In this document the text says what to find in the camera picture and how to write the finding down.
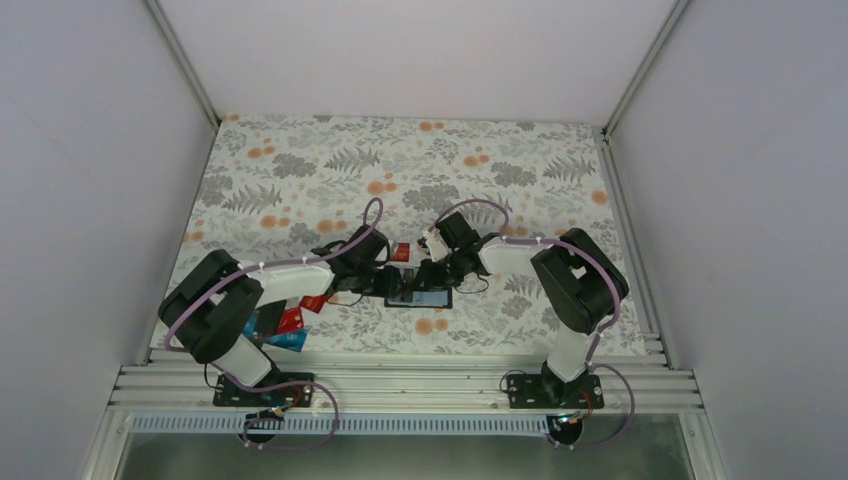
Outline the black card holder wallet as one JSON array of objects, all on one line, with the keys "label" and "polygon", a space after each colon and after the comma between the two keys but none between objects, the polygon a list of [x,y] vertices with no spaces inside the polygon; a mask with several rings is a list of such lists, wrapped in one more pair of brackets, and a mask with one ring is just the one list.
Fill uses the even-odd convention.
[{"label": "black card holder wallet", "polygon": [[452,290],[427,290],[420,286],[414,287],[411,303],[402,302],[399,295],[399,284],[404,269],[406,268],[399,269],[397,273],[392,275],[388,296],[383,301],[386,308],[451,309],[453,307]]}]

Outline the red VIP card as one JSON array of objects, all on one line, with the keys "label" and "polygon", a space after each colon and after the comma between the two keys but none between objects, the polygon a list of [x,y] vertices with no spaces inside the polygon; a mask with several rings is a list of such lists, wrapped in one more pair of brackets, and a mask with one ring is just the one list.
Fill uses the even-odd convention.
[{"label": "red VIP card", "polygon": [[411,259],[411,245],[406,242],[399,242],[393,245],[390,260],[392,262],[409,262]]}]

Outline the black patterned card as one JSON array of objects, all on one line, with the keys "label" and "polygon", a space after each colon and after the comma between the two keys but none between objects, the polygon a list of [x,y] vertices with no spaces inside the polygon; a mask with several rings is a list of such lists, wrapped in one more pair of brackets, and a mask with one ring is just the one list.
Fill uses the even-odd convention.
[{"label": "black patterned card", "polygon": [[402,302],[411,303],[413,300],[414,294],[414,282],[416,278],[417,270],[413,268],[406,268],[403,270],[400,284],[399,284],[399,295],[400,300]]}]

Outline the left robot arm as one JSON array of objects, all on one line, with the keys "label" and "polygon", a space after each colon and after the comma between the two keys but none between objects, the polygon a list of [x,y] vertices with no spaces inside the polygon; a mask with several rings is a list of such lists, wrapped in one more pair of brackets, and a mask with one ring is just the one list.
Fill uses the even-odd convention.
[{"label": "left robot arm", "polygon": [[392,243],[374,226],[348,241],[286,260],[244,265],[226,251],[209,253],[161,302],[164,345],[219,369],[255,405],[270,402],[283,379],[273,361],[243,333],[254,311],[268,304],[337,292],[385,296],[384,265]]}]

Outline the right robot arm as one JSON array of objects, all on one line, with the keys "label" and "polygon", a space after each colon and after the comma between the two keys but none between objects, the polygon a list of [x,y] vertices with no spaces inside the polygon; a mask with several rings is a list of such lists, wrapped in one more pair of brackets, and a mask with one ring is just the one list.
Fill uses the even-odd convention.
[{"label": "right robot arm", "polygon": [[624,276],[585,231],[572,228],[558,238],[534,239],[482,235],[454,212],[425,230],[419,243],[428,257],[409,290],[455,288],[470,275],[535,277],[559,321],[543,363],[543,397],[555,407],[578,397],[602,321],[618,319],[629,293]]}]

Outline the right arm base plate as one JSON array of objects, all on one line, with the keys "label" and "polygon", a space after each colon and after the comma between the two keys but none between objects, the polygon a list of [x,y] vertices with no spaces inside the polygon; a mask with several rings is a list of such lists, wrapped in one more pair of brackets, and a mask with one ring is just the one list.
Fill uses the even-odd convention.
[{"label": "right arm base plate", "polygon": [[512,409],[601,409],[605,406],[600,378],[593,374],[562,382],[541,374],[511,373],[505,377],[504,390]]}]

